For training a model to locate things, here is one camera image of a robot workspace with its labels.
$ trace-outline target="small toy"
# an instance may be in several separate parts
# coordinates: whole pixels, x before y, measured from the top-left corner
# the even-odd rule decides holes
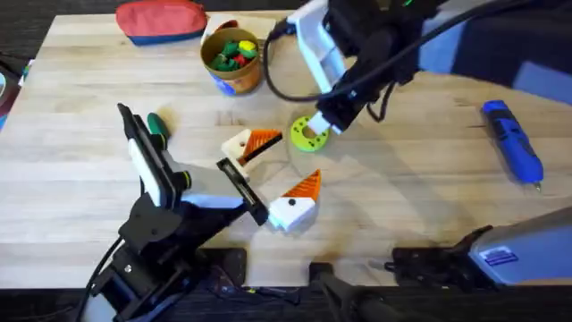
[[[239,54],[239,44],[236,41],[229,40],[224,44],[221,55],[224,55],[227,58],[233,58],[235,55],[238,54]]]
[[[325,142],[328,140],[329,132],[326,130],[320,135],[314,134],[310,128],[307,127],[309,120],[309,116],[303,116],[294,122],[290,127],[290,140],[296,148],[302,151],[316,152],[325,145]]]
[[[221,64],[224,64],[224,62],[226,62],[226,56],[224,55],[217,55],[213,61],[210,63],[210,67],[214,70],[218,71],[218,66],[220,66]]]
[[[239,63],[240,68],[242,68],[242,67],[246,66],[246,64],[248,64],[248,60],[242,54],[238,54],[236,57],[232,58],[232,60]]]
[[[244,43],[243,47],[245,48],[254,46],[255,49],[241,49],[241,43]],[[213,59],[209,66],[219,72],[233,72],[246,66],[257,54],[256,45],[253,42],[248,40],[242,40],[241,42],[229,40],[224,43],[223,50]]]
[[[239,48],[242,50],[256,50],[257,45],[255,45],[252,41],[249,40],[241,40],[239,43]]]
[[[239,68],[239,63],[233,59],[228,59],[225,63],[219,64],[216,70],[221,72],[233,72],[237,71]]]
[[[147,115],[147,124],[149,126],[149,132],[151,132],[151,134],[163,134],[163,136],[167,140],[171,138],[171,133],[167,128],[167,124],[165,124],[161,116],[155,113],[149,113]]]

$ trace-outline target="blue rotary tool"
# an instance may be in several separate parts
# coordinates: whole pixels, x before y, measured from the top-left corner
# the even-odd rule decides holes
[[[510,171],[519,181],[531,183],[540,191],[540,182],[544,178],[543,163],[509,107],[501,100],[493,100],[484,103],[483,113]]]

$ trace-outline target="orange triangular block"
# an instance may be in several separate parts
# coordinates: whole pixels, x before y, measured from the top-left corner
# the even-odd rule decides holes
[[[320,194],[320,181],[322,181],[322,175],[320,169],[314,171],[306,179],[298,183],[294,188],[290,189],[288,192],[284,193],[283,197],[309,197],[314,201],[318,200],[318,195]]]
[[[241,165],[246,164],[245,158],[250,153],[256,151],[266,144],[266,142],[279,135],[281,135],[281,132],[278,130],[252,130],[250,137],[248,137],[247,146],[244,148],[244,153],[242,153],[242,157],[239,158],[239,163]]]

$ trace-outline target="yellow toy piece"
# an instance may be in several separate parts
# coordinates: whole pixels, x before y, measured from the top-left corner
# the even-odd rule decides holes
[[[257,45],[249,40],[241,40],[239,43],[239,48],[242,50],[255,50]]]

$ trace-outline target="green ring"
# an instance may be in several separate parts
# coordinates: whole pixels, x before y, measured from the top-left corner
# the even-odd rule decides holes
[[[330,136],[329,130],[324,131],[320,135],[316,135],[313,139],[307,138],[302,133],[302,129],[307,126],[310,120],[309,116],[302,116],[290,127],[290,140],[296,148],[305,152],[316,152],[325,145]]]

